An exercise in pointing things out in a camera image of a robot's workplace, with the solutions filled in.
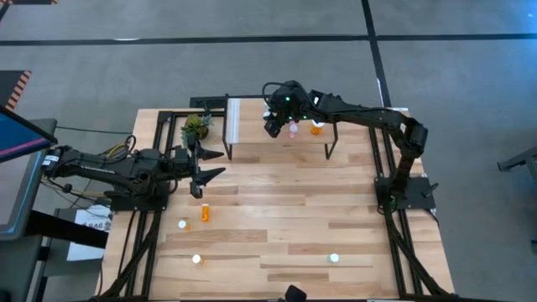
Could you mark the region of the green potted plant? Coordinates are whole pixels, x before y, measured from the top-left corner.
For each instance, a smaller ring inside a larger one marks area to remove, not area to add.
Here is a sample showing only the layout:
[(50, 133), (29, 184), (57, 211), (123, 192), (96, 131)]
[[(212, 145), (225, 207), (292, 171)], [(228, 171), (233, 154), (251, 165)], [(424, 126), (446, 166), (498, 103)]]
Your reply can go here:
[(208, 136), (210, 127), (212, 126), (213, 121), (210, 113), (205, 115), (188, 115), (184, 125), (180, 128), (183, 147), (188, 148), (190, 138), (196, 138), (199, 141), (204, 140)]

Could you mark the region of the wooden shelf black legs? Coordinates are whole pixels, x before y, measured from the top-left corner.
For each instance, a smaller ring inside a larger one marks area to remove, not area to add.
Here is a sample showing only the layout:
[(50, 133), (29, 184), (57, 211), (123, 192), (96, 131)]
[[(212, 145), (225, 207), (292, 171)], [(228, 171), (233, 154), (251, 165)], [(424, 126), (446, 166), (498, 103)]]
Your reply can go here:
[(289, 138), (289, 124), (281, 128), (277, 138), (271, 138), (264, 129), (265, 121), (263, 113), (267, 107), (261, 98), (227, 98), (227, 105), (224, 107), (224, 122), (222, 142), (224, 144), (227, 158), (232, 160), (233, 148), (238, 145), (323, 145), (326, 159), (331, 154), (338, 141), (338, 130), (336, 124), (326, 124), (322, 134), (311, 133), (311, 121), (305, 120), (296, 123), (298, 132), (295, 139)]

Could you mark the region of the blue screen monitor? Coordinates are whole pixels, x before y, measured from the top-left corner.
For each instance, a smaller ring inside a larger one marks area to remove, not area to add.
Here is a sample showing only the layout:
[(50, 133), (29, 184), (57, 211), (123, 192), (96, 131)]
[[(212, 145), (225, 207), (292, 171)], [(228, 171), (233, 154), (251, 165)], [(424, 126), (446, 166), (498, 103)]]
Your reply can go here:
[(7, 108), (0, 107), (0, 163), (49, 148), (57, 143), (57, 138), (52, 134)]

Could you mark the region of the grey furniture piece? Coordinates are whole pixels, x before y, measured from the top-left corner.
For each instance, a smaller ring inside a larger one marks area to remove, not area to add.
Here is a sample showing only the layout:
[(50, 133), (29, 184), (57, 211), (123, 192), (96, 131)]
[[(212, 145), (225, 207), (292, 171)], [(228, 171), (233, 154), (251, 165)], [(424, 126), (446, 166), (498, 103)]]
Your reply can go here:
[(537, 147), (530, 148), (520, 154), (501, 162), (497, 162), (498, 169), (508, 172), (517, 166), (526, 166), (533, 181), (537, 184)]

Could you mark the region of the black rounded object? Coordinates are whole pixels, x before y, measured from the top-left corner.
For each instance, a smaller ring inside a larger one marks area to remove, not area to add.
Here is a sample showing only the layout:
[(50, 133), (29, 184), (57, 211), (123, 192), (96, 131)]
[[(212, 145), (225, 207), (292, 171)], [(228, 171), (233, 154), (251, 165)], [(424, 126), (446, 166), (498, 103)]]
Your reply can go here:
[(306, 302), (307, 293), (294, 285), (290, 285), (284, 294), (286, 302)]

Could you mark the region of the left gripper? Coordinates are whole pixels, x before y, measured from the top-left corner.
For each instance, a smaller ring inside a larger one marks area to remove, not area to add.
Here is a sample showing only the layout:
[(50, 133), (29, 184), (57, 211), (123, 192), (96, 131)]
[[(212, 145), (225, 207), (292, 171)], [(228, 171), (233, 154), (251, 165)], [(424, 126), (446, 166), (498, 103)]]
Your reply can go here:
[(173, 188), (169, 191), (172, 195), (178, 187), (179, 181), (184, 178), (191, 178), (190, 194), (196, 199), (202, 198), (202, 186), (206, 186), (211, 180), (222, 174), (225, 168), (216, 168), (201, 170), (199, 159), (210, 160), (217, 159), (224, 155), (223, 152), (205, 149), (200, 146), (200, 142), (195, 134), (186, 136), (186, 145), (184, 147), (175, 147), (175, 158), (172, 164)]

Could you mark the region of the white printed paper sheet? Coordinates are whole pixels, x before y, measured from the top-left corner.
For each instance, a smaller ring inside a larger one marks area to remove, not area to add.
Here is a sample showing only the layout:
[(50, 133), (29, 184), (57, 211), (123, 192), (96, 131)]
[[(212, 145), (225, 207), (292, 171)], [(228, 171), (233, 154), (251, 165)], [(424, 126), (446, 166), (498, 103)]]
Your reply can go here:
[[(75, 223), (99, 231), (109, 232), (112, 224), (111, 211), (105, 206), (90, 206), (76, 211)], [(68, 262), (102, 258), (105, 249), (71, 242), (66, 260)]]

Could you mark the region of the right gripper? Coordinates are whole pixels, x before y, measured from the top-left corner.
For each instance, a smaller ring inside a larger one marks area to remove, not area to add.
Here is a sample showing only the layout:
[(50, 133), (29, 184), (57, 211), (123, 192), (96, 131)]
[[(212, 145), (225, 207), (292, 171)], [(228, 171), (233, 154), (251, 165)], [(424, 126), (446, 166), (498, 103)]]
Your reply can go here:
[(277, 138), (287, 123), (312, 118), (312, 100), (298, 81), (267, 82), (263, 85), (263, 101), (271, 115), (264, 119), (264, 129)]

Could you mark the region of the grey equipment cart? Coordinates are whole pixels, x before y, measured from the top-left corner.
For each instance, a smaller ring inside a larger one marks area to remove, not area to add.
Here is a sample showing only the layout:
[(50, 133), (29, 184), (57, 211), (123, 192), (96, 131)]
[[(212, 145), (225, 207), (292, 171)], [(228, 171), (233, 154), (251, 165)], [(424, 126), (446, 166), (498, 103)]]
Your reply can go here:
[(39, 261), (40, 235), (26, 226), (40, 184), (45, 151), (0, 164), (0, 300), (26, 302)]

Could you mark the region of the black cart crossbar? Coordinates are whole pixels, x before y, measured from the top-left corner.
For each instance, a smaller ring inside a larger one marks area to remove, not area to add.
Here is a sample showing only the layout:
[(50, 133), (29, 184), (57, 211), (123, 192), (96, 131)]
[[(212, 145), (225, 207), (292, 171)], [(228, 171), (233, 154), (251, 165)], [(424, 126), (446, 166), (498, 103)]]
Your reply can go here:
[(24, 235), (51, 237), (98, 248), (105, 248), (108, 239), (107, 232), (79, 225), (39, 211), (30, 212)]

